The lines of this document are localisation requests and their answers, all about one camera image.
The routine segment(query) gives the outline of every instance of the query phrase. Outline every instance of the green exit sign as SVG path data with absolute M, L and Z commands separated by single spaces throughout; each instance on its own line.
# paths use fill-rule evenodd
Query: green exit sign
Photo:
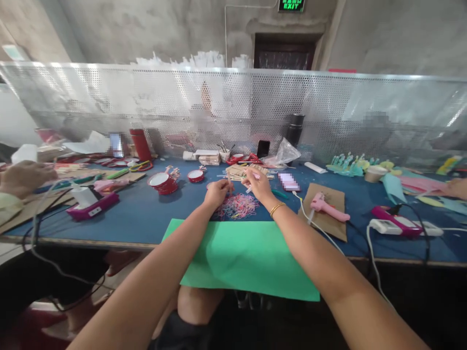
M 279 0 L 279 12 L 303 12 L 305 0 Z

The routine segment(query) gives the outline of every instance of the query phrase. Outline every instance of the metal partition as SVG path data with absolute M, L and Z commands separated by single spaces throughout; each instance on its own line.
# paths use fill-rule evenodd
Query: metal partition
M 435 164 L 466 148 L 467 80 L 295 70 L 151 69 L 137 65 L 1 63 L 39 127 L 71 139 L 90 130 L 147 131 L 156 149 L 274 152 L 289 113 L 306 115 L 303 159 L 365 153 Z

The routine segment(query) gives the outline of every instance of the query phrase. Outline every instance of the power strip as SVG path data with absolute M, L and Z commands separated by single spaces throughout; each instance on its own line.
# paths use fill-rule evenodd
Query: power strip
M 419 221 L 413 221 L 413 223 L 421 227 Z M 429 236 L 442 236 L 444 233 L 442 229 L 428 221 L 424 221 L 423 225 L 425 226 L 425 229 Z M 389 220 L 372 219 L 370 221 L 370 227 L 374 228 L 381 234 L 390 234 L 398 236 L 402 233 L 402 229 Z

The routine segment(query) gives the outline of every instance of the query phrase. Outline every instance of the hand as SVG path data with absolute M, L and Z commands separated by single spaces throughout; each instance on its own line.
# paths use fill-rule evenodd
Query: hand
M 467 179 L 454 179 L 450 181 L 444 193 L 450 197 L 467 200 Z
M 226 179 L 212 182 L 208 187 L 203 204 L 209 206 L 213 210 L 217 209 L 220 207 L 222 202 L 224 202 L 225 195 L 230 189 L 233 191 L 234 185 L 229 185 L 229 182 Z
M 242 184 L 246 188 L 251 186 L 255 197 L 264 204 L 264 201 L 274 198 L 274 195 L 271 192 L 271 186 L 269 185 L 269 180 L 266 175 L 260 172 L 255 168 L 246 168 L 245 173 L 247 175 L 246 179 L 242 180 Z
M 24 160 L 1 174 L 0 192 L 24 199 L 44 182 L 57 178 L 56 171 L 47 165 Z

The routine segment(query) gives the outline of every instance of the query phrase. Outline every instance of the doorway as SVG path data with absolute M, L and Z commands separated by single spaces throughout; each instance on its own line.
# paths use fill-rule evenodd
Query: doorway
M 254 68 L 311 70 L 322 34 L 256 33 Z

